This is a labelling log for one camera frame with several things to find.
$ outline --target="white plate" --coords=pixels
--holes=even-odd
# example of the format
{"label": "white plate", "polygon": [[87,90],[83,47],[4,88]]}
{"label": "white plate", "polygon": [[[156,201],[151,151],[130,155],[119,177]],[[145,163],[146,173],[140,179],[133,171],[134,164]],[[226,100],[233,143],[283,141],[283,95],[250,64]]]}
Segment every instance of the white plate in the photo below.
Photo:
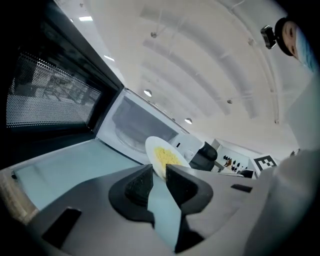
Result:
{"label": "white plate", "polygon": [[161,162],[158,160],[156,156],[155,148],[157,147],[164,148],[165,150],[170,150],[172,154],[175,154],[182,166],[190,168],[188,162],[173,146],[171,146],[162,138],[151,136],[147,138],[145,141],[145,151],[150,160],[150,163],[153,166],[155,173],[163,180],[166,180],[166,170],[162,167]]}

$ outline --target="yellow noodles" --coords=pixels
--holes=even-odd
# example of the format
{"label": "yellow noodles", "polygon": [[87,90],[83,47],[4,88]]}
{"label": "yellow noodles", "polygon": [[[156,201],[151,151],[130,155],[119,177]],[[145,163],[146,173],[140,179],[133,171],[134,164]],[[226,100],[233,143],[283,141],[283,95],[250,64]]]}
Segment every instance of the yellow noodles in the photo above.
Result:
{"label": "yellow noodles", "polygon": [[166,164],[181,165],[177,156],[169,149],[164,149],[163,147],[158,146],[154,149],[154,152],[162,165],[163,171],[166,170]]}

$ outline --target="perforated mesh screen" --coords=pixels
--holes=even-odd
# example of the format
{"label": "perforated mesh screen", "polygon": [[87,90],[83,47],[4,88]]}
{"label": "perforated mesh screen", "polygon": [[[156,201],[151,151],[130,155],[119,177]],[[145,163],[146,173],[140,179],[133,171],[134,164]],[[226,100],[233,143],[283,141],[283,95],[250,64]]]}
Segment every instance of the perforated mesh screen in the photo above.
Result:
{"label": "perforated mesh screen", "polygon": [[78,78],[23,52],[8,92],[6,125],[88,124],[100,94]]}

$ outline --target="ceiling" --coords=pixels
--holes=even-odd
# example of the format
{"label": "ceiling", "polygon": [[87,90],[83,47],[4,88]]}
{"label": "ceiling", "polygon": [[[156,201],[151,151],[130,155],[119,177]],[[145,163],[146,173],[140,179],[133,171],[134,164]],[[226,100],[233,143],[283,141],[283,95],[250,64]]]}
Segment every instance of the ceiling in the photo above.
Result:
{"label": "ceiling", "polygon": [[224,139],[278,159],[298,147],[284,116],[312,74],[277,45],[265,47],[260,29],[286,15],[275,3],[56,2],[127,88],[200,139]]}

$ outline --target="face mask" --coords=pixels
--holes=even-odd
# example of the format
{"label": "face mask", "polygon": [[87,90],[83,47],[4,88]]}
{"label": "face mask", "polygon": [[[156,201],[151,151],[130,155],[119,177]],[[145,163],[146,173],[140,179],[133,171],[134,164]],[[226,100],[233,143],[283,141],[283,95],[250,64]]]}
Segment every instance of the face mask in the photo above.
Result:
{"label": "face mask", "polygon": [[299,27],[296,28],[295,47],[298,59],[304,66],[308,67],[312,72],[319,70],[318,61],[314,52]]}

